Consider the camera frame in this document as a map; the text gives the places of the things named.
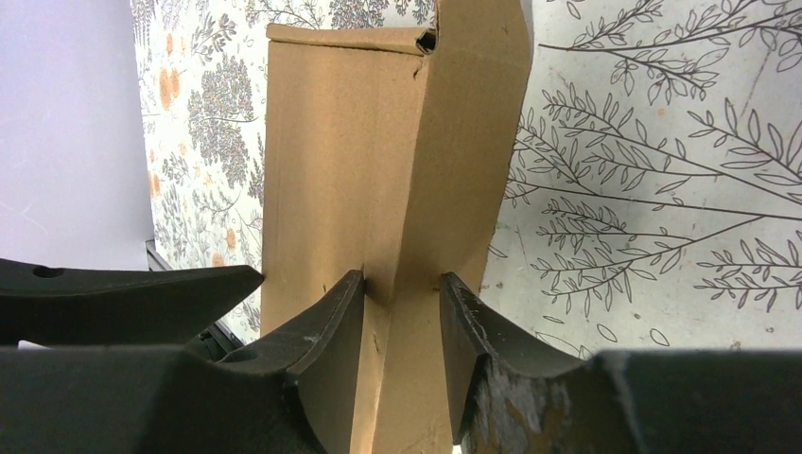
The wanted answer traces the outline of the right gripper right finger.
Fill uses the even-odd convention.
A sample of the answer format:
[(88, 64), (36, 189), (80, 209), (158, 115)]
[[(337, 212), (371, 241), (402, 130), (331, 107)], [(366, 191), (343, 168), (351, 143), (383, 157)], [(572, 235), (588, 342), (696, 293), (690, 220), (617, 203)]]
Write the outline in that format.
[(465, 453), (797, 453), (797, 351), (612, 350), (575, 358), (440, 282), (453, 440)]

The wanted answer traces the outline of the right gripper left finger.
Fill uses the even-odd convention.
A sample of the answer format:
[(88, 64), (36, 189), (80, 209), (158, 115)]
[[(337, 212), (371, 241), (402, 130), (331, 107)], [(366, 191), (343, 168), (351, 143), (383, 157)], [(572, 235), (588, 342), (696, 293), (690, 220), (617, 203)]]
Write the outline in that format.
[(5, 453), (345, 453), (364, 307), (360, 271), (213, 362), (179, 346), (5, 349)]

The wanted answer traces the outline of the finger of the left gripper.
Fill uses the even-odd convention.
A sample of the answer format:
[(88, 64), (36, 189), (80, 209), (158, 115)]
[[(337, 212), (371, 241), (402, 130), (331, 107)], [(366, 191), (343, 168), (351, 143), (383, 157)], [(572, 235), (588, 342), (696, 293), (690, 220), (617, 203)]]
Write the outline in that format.
[(1, 343), (183, 344), (264, 280), (248, 265), (98, 271), (1, 262)]

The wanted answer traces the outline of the brown cardboard box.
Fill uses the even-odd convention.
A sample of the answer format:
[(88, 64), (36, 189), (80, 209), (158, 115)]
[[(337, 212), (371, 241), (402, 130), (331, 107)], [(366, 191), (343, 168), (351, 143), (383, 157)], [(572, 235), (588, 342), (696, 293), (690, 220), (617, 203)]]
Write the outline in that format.
[(347, 453), (448, 453), (439, 279), (478, 288), (532, 67), (516, 1), (432, 27), (271, 24), (261, 328), (366, 279)]

